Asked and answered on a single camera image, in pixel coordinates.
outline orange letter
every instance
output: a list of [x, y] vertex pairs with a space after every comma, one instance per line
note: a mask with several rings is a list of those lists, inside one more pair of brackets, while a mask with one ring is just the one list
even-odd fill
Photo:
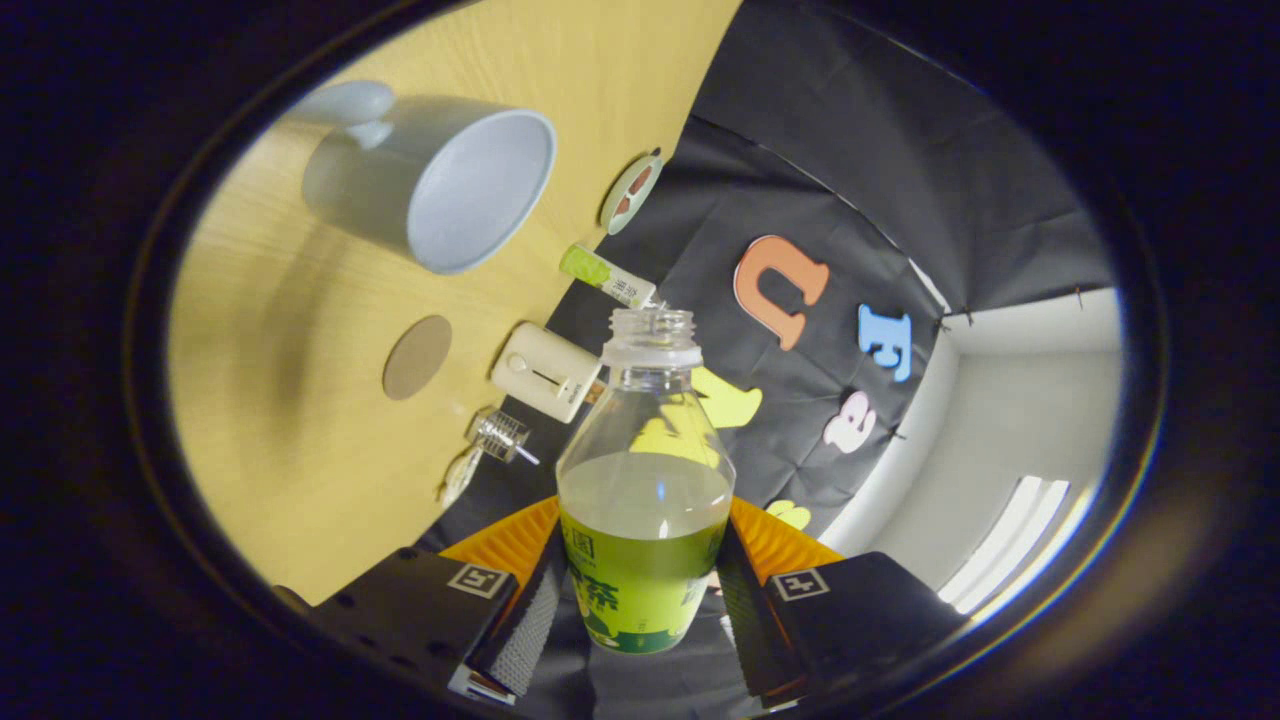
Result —
[[737, 304], [778, 336], [782, 350], [791, 350], [804, 332], [804, 313], [787, 315], [760, 295], [760, 275], [771, 268], [782, 273], [791, 284], [804, 292], [805, 305], [813, 305], [822, 297], [831, 270], [822, 263], [814, 263], [795, 245], [776, 234], [756, 238], [733, 270], [733, 296], [737, 297]]

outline white mug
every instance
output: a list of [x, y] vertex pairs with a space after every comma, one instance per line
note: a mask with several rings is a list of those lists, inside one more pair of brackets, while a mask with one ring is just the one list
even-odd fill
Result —
[[442, 275], [511, 240], [556, 159], [556, 129], [540, 113], [468, 97], [397, 100], [376, 82], [319, 90], [288, 117], [344, 127], [307, 163], [311, 211]]

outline blue letter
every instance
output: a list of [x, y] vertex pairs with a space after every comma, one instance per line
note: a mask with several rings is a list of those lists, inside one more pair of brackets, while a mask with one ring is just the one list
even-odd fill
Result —
[[867, 305], [858, 306], [858, 347], [870, 352], [879, 347], [872, 360], [881, 368], [897, 368], [893, 380], [911, 377], [911, 316], [886, 318], [872, 313]]

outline white small device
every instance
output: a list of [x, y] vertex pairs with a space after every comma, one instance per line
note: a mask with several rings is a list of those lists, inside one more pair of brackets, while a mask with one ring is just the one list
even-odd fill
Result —
[[600, 374], [600, 359], [532, 323], [521, 323], [489, 373], [493, 384], [568, 423]]

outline green tea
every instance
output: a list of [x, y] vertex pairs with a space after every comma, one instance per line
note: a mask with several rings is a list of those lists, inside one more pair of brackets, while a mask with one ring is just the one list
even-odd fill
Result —
[[707, 591], [730, 501], [716, 470], [667, 455], [622, 452], [570, 470], [561, 527], [593, 641], [648, 655], [684, 638]]

